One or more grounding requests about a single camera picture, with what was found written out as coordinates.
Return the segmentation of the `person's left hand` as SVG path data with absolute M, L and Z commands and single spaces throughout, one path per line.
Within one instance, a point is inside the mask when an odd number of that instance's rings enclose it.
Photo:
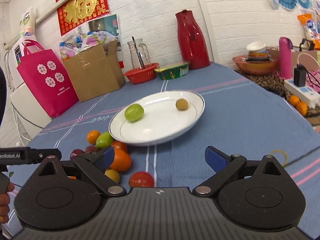
M 9 183 L 7 190 L 5 193 L 0 194 L 0 223 L 5 224 L 9 221 L 9 204 L 10 204 L 10 197 L 9 192 L 14 191 L 15 185 L 13 183 Z

